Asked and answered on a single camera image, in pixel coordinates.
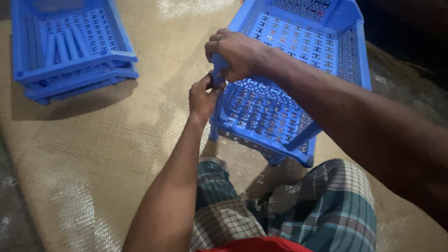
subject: floor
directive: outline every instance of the floor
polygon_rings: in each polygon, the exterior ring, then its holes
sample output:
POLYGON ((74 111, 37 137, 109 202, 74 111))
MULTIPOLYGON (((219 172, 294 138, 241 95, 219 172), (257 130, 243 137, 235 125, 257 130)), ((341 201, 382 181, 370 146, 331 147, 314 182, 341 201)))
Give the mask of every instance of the floor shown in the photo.
MULTIPOLYGON (((144 191, 185 123, 188 89, 211 68, 203 45, 240 6, 235 0, 176 3, 118 1, 141 77, 46 107, 23 97, 11 80, 10 51, 0 52, 0 128, 6 143, 0 151, 0 250, 120 250, 144 191)), ((0 16, 0 33, 10 34, 7 14, 0 16)), ((1 37, 0 46, 10 48, 10 38, 1 37)), ((371 43, 367 51, 373 92, 448 128, 447 91, 423 78, 418 66, 371 43)), ((292 160, 269 167, 260 153, 235 142, 207 141, 208 131, 201 155, 226 160, 240 194, 256 197, 307 172, 292 160)), ((321 133, 314 163, 332 158, 351 161, 321 133)), ((367 175, 378 251, 448 250, 445 230, 367 175)))

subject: red cloth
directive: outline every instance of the red cloth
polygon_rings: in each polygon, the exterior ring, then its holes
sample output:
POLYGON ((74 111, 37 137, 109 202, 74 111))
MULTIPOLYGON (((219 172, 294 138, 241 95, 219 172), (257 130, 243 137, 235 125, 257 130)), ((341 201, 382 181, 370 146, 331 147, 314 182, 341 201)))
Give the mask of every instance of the red cloth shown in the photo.
POLYGON ((232 241, 220 248, 198 249, 196 252, 312 252, 306 247, 277 236, 253 237, 232 241))

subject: checkered cloth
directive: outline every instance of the checkered cloth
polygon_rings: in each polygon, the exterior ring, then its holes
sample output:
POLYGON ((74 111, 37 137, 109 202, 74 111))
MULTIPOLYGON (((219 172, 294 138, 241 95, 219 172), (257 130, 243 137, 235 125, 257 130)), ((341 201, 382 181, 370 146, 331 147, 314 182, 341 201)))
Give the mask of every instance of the checkered cloth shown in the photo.
POLYGON ((191 250, 275 235, 314 251, 370 252, 376 247, 374 200, 365 174, 340 159, 312 169, 297 185, 241 200, 227 166, 201 159, 191 250))

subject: forearm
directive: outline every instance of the forearm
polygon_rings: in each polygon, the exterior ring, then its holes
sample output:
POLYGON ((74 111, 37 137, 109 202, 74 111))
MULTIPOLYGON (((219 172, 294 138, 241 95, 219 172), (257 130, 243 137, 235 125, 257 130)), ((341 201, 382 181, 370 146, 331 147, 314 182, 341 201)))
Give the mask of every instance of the forearm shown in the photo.
POLYGON ((189 118, 132 221, 123 251, 188 251, 203 126, 189 118))
POLYGON ((270 50, 261 70, 356 162, 439 221, 447 209, 448 131, 410 109, 270 50))

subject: woven mat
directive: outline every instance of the woven mat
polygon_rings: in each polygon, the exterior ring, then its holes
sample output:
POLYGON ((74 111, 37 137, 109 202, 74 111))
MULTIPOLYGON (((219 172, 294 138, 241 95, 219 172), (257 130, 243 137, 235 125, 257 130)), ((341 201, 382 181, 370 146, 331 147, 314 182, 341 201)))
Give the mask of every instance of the woven mat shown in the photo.
MULTIPOLYGON (((49 106, 23 97, 11 80, 10 20, 0 21, 0 126, 39 236, 48 251, 119 251, 146 189, 188 116, 188 90, 211 65, 204 43, 227 26, 239 1, 119 1, 138 53, 140 78, 49 106)), ((201 150, 227 161, 244 191, 262 156, 220 139, 201 150)), ((315 164, 348 158, 325 134, 315 164)), ((370 176, 379 251, 446 250, 448 235, 425 213, 370 176)))

